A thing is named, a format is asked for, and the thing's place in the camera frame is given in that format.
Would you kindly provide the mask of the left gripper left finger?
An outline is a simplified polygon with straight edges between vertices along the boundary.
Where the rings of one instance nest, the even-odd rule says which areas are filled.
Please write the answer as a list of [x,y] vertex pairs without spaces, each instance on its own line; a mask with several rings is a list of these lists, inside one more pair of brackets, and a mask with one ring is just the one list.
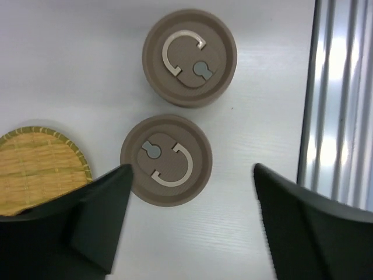
[[90,184],[1,217],[1,279],[105,279],[131,192],[123,164]]

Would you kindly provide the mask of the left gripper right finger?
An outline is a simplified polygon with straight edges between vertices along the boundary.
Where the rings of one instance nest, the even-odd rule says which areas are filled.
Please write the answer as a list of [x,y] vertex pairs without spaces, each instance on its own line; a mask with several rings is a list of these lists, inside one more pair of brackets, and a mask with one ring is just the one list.
[[372,212],[332,201],[254,165],[277,279],[372,279]]

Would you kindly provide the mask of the brown smiley lid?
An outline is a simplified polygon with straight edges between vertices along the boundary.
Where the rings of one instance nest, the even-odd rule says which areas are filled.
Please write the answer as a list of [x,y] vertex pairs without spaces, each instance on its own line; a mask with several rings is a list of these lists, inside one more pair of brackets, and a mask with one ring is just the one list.
[[147,118],[126,136],[120,163],[133,169],[132,191],[159,207],[185,204],[206,187],[213,153],[205,133],[173,114]]

